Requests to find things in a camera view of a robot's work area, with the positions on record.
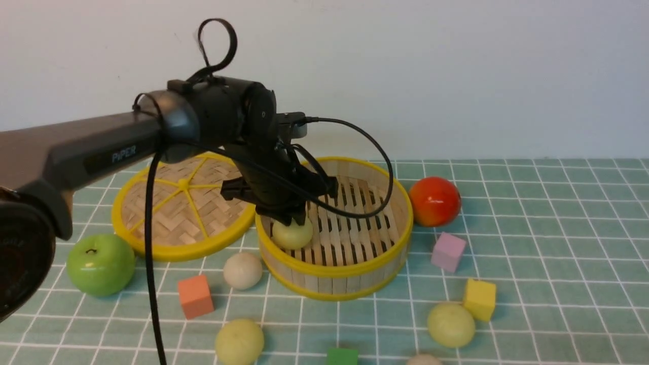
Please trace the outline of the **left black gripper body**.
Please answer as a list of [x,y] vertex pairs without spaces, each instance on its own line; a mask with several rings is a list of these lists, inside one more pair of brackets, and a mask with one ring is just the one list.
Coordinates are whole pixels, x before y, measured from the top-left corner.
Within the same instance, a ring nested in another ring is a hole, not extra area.
[[241,177],[225,180],[220,194],[227,201],[240,200],[255,206],[257,214],[289,226],[303,226],[306,203],[320,196],[337,197],[338,179],[302,146],[295,144],[315,171],[303,166],[293,152],[274,147],[227,144],[224,151],[234,161]]

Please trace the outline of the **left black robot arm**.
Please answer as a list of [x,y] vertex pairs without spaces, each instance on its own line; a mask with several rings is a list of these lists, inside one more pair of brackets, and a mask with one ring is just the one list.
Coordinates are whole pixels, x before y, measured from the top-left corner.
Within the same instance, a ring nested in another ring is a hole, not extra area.
[[2,320],[46,279],[56,238],[71,238],[74,193],[156,152],[174,164],[223,148],[241,174],[221,190],[226,200],[301,221],[306,201],[338,191],[336,178],[287,150],[306,134],[302,117],[278,114],[261,83],[206,77],[171,80],[127,113],[2,132]]

